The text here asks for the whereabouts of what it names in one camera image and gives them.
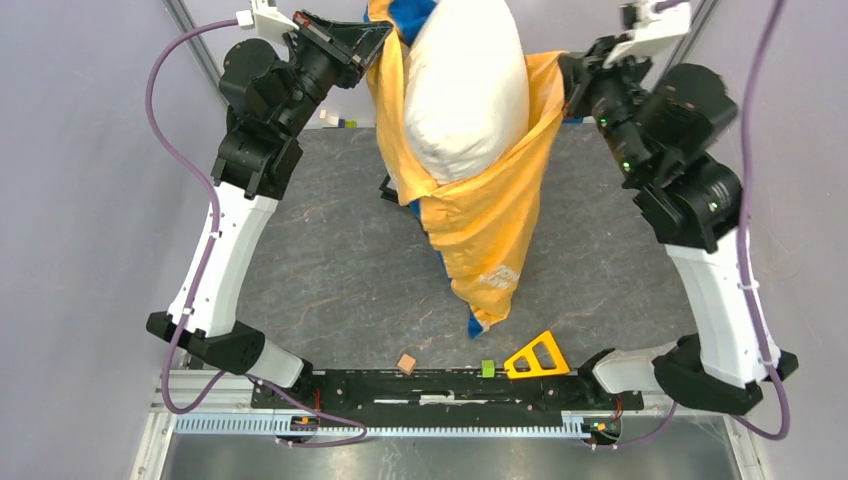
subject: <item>gray floor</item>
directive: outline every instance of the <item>gray floor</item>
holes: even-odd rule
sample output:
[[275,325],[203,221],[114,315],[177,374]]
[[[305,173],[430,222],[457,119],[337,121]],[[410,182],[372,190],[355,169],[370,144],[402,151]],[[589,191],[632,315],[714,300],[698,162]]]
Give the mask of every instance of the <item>gray floor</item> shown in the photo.
[[[624,439],[657,420],[627,418]],[[655,440],[592,454],[565,439],[378,438],[362,444],[289,450],[272,438],[177,435],[165,480],[735,480],[741,478],[720,417],[678,417]]]
[[374,131],[300,137],[303,159],[263,233],[238,318],[318,368],[499,365],[545,329],[576,366],[605,347],[694,332],[682,283],[592,125],[564,126],[513,313],[476,340],[408,211],[381,200]]

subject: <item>white logo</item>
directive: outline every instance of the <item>white logo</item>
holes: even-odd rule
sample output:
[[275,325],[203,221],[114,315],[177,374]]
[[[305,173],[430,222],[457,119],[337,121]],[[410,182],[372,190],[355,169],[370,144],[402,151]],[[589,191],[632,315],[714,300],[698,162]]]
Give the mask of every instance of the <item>white logo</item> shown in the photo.
[[480,281],[495,288],[507,290],[515,286],[519,276],[519,274],[515,273],[515,270],[506,265],[500,265],[495,269],[494,273],[480,275]]

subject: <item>blue fabric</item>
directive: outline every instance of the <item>blue fabric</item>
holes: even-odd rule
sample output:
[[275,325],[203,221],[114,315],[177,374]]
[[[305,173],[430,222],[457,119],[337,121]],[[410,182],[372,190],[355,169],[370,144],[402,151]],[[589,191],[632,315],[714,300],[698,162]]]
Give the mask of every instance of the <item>blue fabric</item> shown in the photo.
[[[408,205],[409,211],[415,215],[415,218],[418,221],[421,221],[421,203],[418,200],[413,200],[409,202]],[[442,263],[442,270],[445,272],[445,275],[448,277],[448,282],[450,282],[451,278],[448,274],[448,269],[445,266],[445,258],[442,256],[441,252],[436,252],[439,257],[439,262]],[[480,324],[480,321],[477,320],[477,317],[474,316],[474,312],[469,312],[468,314],[468,337],[472,340],[479,337],[480,334],[483,333],[483,325]]]
[[[434,8],[436,2],[433,0],[394,0],[389,5],[389,15],[397,24],[404,43],[412,45]],[[366,22],[371,21],[367,6],[363,18]]]

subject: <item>wall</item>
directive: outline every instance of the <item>wall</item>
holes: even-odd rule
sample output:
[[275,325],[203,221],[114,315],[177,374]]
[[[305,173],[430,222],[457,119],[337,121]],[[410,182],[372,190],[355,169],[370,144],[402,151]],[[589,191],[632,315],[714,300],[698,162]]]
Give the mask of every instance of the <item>wall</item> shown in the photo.
[[[722,2],[686,59],[723,75],[740,105],[771,4]],[[836,59],[848,41],[838,24],[848,5],[787,4],[752,112],[752,237],[767,321],[778,344],[799,355],[801,368],[787,383],[790,437],[763,442],[763,448],[776,479],[843,478],[845,440],[835,432],[848,422],[839,414],[848,403],[839,373],[848,362],[848,189],[838,115],[848,109],[848,96],[839,93],[844,64]],[[711,151],[740,171],[738,122]],[[755,410],[755,419],[775,430],[776,410],[770,398]]]
[[[237,10],[244,10],[247,2],[242,0],[182,0],[195,25],[235,18]],[[280,12],[291,15],[296,10],[308,10],[317,15],[339,21],[361,22],[366,0],[278,0]],[[605,35],[622,31],[618,6],[621,0],[507,0],[521,35],[526,53],[551,50],[585,51],[592,42]],[[699,0],[692,2],[692,10]],[[224,62],[229,49],[236,43],[251,38],[252,32],[233,28],[206,40],[206,45],[216,65]],[[285,48],[278,49],[286,58]],[[658,65],[646,79],[651,84],[668,61],[671,48],[654,60]],[[374,107],[365,82],[353,90],[333,89],[322,104],[331,114],[356,120],[360,126],[374,125]],[[320,119],[313,117],[309,127],[320,127]]]
[[[148,70],[179,34],[161,2],[9,2],[0,16],[0,478],[129,476],[206,202],[150,133]],[[208,170],[221,103],[187,51],[156,91]]]

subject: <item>gray tabletop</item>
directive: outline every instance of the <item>gray tabletop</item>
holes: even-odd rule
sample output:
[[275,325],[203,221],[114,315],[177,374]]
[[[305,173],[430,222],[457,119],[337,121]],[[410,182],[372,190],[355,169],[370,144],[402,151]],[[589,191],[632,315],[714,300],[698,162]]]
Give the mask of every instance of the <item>gray tabletop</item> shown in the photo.
[[510,317],[470,340],[467,305],[405,208],[380,199],[374,131],[304,132],[247,272],[238,318],[318,368],[501,365],[551,329],[579,365],[695,331],[683,285],[593,125],[560,131]]

